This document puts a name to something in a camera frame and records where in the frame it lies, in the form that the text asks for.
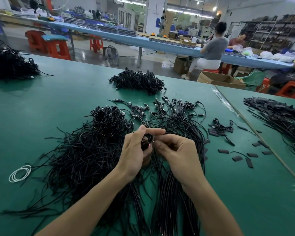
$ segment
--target teal cloth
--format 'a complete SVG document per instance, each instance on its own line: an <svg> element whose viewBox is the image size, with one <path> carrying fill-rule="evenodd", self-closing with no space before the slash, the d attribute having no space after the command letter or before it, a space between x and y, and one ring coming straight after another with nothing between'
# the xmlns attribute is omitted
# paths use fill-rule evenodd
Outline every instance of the teal cloth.
<svg viewBox="0 0 295 236"><path fill-rule="evenodd" d="M246 84L245 90L256 91L256 87L262 84L263 79L266 77L267 73L262 71L252 71L248 76L244 77L235 77L237 80L243 80Z"/></svg>
<svg viewBox="0 0 295 236"><path fill-rule="evenodd" d="M66 37L62 35L42 35L41 36L45 41L52 41L52 40L67 40Z"/></svg>

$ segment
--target coiled white cable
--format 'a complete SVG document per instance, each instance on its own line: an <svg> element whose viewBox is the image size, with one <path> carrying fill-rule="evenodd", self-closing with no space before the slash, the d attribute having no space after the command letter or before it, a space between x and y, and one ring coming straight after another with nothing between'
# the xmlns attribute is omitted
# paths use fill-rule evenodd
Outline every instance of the coiled white cable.
<svg viewBox="0 0 295 236"><path fill-rule="evenodd" d="M17 179L15 177L16 173L18 173L20 170L25 170L26 174L21 178L21 179ZM15 182L19 182L24 180L25 178L28 177L28 175L30 174L30 172L32 171L32 167L30 165L25 165L22 166L21 168L17 169L16 171L14 171L10 176L9 176L9 182L11 183L15 183Z"/></svg>

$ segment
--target white cable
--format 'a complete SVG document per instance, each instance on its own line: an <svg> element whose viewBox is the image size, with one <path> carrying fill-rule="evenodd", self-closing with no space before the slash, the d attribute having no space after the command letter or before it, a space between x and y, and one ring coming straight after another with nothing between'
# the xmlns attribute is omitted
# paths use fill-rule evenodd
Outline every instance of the white cable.
<svg viewBox="0 0 295 236"><path fill-rule="evenodd" d="M64 7L67 5L68 1L69 1L69 0L67 0L66 3L65 3L62 7L59 7L59 8L57 8L57 9L54 9L54 11L56 11L56 10L60 10L61 8L64 8Z"/></svg>
<svg viewBox="0 0 295 236"><path fill-rule="evenodd" d="M16 173L18 173L20 170L25 170L26 174L21 179L17 179L15 176L16 176ZM17 169L9 176L9 182L15 183L15 182L24 180L25 178L28 177L31 171L32 171L32 167L30 165L22 166L21 168Z"/></svg>

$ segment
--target green workbench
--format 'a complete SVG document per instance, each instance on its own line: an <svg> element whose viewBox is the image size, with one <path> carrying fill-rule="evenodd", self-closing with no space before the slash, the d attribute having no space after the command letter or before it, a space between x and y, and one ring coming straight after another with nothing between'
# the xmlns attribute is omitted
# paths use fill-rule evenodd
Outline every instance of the green workbench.
<svg viewBox="0 0 295 236"><path fill-rule="evenodd" d="M265 142L268 143L268 146L271 150L278 155L278 157L283 161L283 164L290 169L292 174L295 175L295 155L289 150L286 143L284 143L282 134L278 133L274 129L264 125L265 122L261 121L254 117L249 111L243 98L261 97L261 98L270 98L287 105L293 105L295 108L295 99L284 98L280 96L268 95L257 92L249 92L240 89L231 89L222 86L216 86L217 89L222 93L225 99L240 113L240 115L249 122L250 127L255 130L260 130L262 133L256 133L262 138Z"/></svg>
<svg viewBox="0 0 295 236"><path fill-rule="evenodd" d="M22 187L21 182L10 183L9 175L25 163L33 164L42 153L58 145L54 139L44 139L63 137L56 127L67 132L81 127L86 121L83 116L88 115L91 109L112 105L107 99L119 98L139 106L147 103L151 109L153 100L163 95L183 101L199 100L207 112L203 122L205 128L214 118L223 125L228 126L232 119L249 128L244 120L222 104L212 85L158 76L164 79L167 91L148 96L140 91L116 90L113 84L109 84L107 79L118 74L119 69L42 56L32 58L41 71L55 76L0 82L0 211L23 210L34 197L35 190L40 198L44 184L33 177L42 176L47 168L33 172ZM198 107L196 112L203 113L203 110ZM209 183L245 235L295 235L295 178L274 155L264 156L261 153L264 147L251 145L258 140L256 136L236 126L234 128L234 133L228 137L236 146L229 145L223 137L214 136L210 136L211 143L205 145L208 148L205 168ZM217 149L257 153L259 158L252 159L255 168L251 169L245 160L234 162L231 159L238 154L221 154ZM151 191L152 198L155 197L152 184L147 189ZM153 202L144 195L142 198L149 223ZM42 227L51 220L47 219ZM40 221L41 218L0 216L0 236L30 235Z"/></svg>

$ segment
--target clear plastic sheet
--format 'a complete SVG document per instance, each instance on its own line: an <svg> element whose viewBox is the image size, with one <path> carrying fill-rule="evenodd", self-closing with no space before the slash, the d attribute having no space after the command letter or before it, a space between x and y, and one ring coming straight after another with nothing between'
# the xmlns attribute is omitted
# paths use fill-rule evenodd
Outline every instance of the clear plastic sheet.
<svg viewBox="0 0 295 236"><path fill-rule="evenodd" d="M215 87L211 87L212 91L216 94L216 96L221 100L225 107L228 108L229 111L233 112L236 117L240 117L238 112L230 105L230 103L224 98L224 96L218 91Z"/></svg>

